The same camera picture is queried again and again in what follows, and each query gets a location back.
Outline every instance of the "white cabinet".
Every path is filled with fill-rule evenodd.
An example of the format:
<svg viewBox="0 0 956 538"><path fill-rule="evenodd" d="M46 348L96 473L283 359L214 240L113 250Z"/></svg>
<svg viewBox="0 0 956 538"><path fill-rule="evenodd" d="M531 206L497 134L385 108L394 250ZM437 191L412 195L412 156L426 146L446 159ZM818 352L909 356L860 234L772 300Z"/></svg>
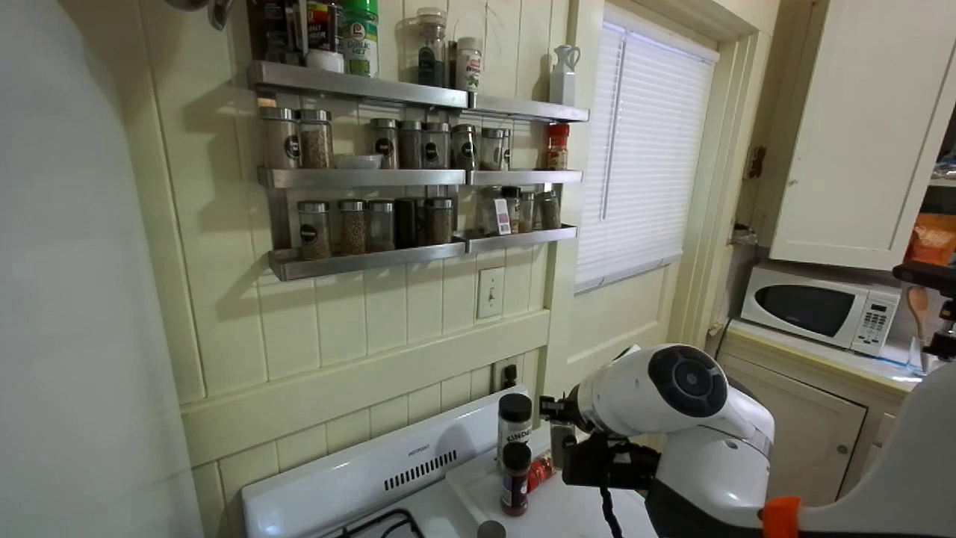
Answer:
<svg viewBox="0 0 956 538"><path fill-rule="evenodd" d="M891 268L956 101L956 2L791 0L783 16L754 226L776 261Z"/></svg>
<svg viewBox="0 0 956 538"><path fill-rule="evenodd" d="M776 421L769 500L800 497L806 504L834 501L867 409L746 362L731 362L727 371L745 383Z"/></svg>

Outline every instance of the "countertop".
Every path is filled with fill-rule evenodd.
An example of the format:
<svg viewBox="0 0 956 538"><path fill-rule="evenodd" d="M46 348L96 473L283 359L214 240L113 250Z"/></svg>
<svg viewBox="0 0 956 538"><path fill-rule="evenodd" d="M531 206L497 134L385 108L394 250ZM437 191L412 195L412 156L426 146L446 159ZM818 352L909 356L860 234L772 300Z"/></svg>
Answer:
<svg viewBox="0 0 956 538"><path fill-rule="evenodd" d="M773 328L763 328L763 327L754 327L745 321L730 322L727 333L730 333L727 340L746 340L746 345L772 348L779 356L800 359L812 368L830 371L834 377L858 377L858 380L873 383L878 388L887 388L887 391L909 394L921 383L921 377L918 377L921 352L915 348L891 345L891 348L885 348L885 352L878 359L873 359L873 356L858 356L849 349L824 348L815 340L804 340L795 336L783 336Z"/></svg>

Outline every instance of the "cord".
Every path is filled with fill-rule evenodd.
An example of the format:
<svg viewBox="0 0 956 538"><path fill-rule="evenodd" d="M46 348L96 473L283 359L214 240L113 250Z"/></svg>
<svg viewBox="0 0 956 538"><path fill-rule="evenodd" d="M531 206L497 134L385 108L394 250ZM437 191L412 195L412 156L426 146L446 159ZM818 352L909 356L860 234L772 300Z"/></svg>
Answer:
<svg viewBox="0 0 956 538"><path fill-rule="evenodd" d="M622 524L619 524L619 516L616 516L616 504L612 504L612 500L609 500L606 485L601 485L601 512L603 512L603 519L606 519L606 527L609 527L609 534L612 534L612 538L622 538Z"/></svg>

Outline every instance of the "cabinet door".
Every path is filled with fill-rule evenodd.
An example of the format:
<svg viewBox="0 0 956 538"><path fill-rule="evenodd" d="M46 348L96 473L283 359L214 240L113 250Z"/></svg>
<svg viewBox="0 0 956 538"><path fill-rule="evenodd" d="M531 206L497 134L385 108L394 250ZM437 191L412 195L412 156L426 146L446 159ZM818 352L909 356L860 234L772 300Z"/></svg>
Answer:
<svg viewBox="0 0 956 538"><path fill-rule="evenodd" d="M952 108L952 22L952 0L828 2L772 258L901 261L942 143L930 126Z"/></svg>
<svg viewBox="0 0 956 538"><path fill-rule="evenodd" d="M769 500L800 497L804 504L834 501L867 406L755 365L730 362L727 371L745 383L776 421Z"/></svg>

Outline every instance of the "black lid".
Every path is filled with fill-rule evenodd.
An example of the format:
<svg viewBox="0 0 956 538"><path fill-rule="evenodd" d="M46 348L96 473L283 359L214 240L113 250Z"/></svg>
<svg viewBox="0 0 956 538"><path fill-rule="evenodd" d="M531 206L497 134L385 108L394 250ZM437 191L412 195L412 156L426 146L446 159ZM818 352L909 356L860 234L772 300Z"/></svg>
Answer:
<svg viewBox="0 0 956 538"><path fill-rule="evenodd" d="M527 397L527 394L503 394L500 418L506 418L506 421L530 421L531 418L531 397Z"/></svg>
<svg viewBox="0 0 956 538"><path fill-rule="evenodd" d="M507 445L503 448L503 463L506 463L506 469L510 469L510 473L524 473L524 469L531 466L531 448L530 448L527 443L507 443Z"/></svg>

